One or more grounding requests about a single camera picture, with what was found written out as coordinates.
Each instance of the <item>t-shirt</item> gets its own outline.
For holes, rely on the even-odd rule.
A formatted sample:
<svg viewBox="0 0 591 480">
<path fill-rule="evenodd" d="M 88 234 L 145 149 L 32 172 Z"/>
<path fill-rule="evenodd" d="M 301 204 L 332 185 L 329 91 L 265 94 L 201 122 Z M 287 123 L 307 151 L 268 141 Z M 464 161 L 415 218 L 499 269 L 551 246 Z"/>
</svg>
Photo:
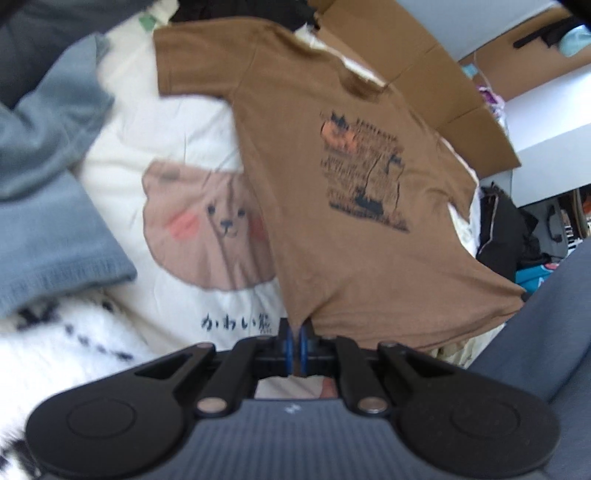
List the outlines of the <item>t-shirt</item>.
<svg viewBox="0 0 591 480">
<path fill-rule="evenodd" d="M 475 183 L 394 87 L 259 19 L 154 34 L 162 95 L 226 99 L 292 328 L 430 349 L 500 325 L 522 289 L 460 245 Z"/>
</svg>

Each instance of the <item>graphic print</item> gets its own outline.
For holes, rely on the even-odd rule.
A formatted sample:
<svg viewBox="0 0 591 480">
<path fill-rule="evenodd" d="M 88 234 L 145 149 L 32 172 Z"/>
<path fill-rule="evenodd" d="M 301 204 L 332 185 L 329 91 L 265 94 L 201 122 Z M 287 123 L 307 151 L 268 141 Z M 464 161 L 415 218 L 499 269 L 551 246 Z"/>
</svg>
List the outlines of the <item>graphic print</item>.
<svg viewBox="0 0 591 480">
<path fill-rule="evenodd" d="M 155 161 L 142 185 L 144 237 L 171 275 L 224 291 L 275 277 L 258 202 L 242 173 Z"/>
<path fill-rule="evenodd" d="M 320 137 L 327 151 L 321 167 L 329 182 L 329 205 L 408 232 L 398 211 L 404 172 L 398 139 L 360 119 L 350 124 L 334 112 L 322 123 Z"/>
</svg>

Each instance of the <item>gray fabric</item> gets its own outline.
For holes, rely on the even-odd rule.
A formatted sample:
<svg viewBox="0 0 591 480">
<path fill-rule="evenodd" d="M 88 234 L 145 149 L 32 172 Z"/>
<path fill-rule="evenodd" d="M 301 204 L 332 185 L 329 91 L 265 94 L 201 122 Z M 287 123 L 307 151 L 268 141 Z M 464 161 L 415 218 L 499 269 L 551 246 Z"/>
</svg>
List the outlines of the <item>gray fabric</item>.
<svg viewBox="0 0 591 480">
<path fill-rule="evenodd" d="M 562 440 L 556 480 L 591 479 L 591 240 L 549 276 L 469 368 L 550 402 Z"/>
<path fill-rule="evenodd" d="M 545 471 L 557 480 L 591 479 L 591 351 L 550 404 L 563 435 Z"/>
<path fill-rule="evenodd" d="M 153 0 L 29 0 L 0 28 L 0 103 L 13 108 L 77 40 L 107 32 Z"/>
<path fill-rule="evenodd" d="M 112 104 L 96 80 L 105 47 L 97 35 L 80 40 L 14 111 L 0 109 L 0 317 L 136 275 L 66 170 L 83 158 Z"/>
</svg>

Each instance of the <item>bear face print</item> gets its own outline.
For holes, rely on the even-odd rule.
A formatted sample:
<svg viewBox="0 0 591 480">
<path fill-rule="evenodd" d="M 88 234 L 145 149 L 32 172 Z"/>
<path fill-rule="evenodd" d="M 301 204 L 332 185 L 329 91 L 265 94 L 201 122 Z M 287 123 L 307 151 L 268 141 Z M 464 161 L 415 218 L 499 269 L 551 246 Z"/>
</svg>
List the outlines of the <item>bear face print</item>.
<svg viewBox="0 0 591 480">
<path fill-rule="evenodd" d="M 155 161 L 142 185 L 144 236 L 156 263 L 171 275 L 223 291 L 275 277 L 261 212 L 242 173 Z"/>
</svg>

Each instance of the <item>teal fabric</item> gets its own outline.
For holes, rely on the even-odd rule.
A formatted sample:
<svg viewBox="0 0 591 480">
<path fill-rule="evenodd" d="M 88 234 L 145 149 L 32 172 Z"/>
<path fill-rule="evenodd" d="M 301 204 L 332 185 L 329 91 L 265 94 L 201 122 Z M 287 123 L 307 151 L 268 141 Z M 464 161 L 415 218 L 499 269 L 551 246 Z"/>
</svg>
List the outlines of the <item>teal fabric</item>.
<svg viewBox="0 0 591 480">
<path fill-rule="evenodd" d="M 136 275 L 67 170 L 84 157 L 113 102 L 96 78 L 106 49 L 100 35 L 80 40 L 13 111 L 0 108 L 0 318 Z"/>
<path fill-rule="evenodd" d="M 589 45 L 591 45 L 591 31 L 587 26 L 581 25 L 562 37 L 558 49 L 565 57 L 572 57 Z"/>
</svg>

